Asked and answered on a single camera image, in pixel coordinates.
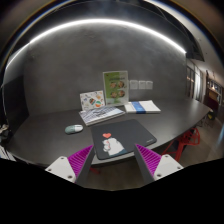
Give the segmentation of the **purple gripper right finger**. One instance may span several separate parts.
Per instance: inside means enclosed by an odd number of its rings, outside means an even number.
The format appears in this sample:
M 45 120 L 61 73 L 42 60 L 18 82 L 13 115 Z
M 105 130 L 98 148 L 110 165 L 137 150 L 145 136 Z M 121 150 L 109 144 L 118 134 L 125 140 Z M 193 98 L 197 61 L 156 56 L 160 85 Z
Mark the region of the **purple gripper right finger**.
M 160 155 L 139 144 L 135 145 L 134 155 L 145 182 L 160 180 L 183 168 L 170 155 Z

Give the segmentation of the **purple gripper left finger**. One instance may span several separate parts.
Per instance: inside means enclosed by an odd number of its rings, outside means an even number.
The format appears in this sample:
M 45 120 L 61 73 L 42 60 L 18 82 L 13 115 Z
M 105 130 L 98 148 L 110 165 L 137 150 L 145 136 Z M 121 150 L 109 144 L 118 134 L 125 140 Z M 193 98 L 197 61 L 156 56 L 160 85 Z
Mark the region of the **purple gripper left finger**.
M 46 171 L 69 182 L 83 184 L 90 170 L 94 155 L 93 146 L 90 145 L 69 157 L 60 156 L 46 168 Z

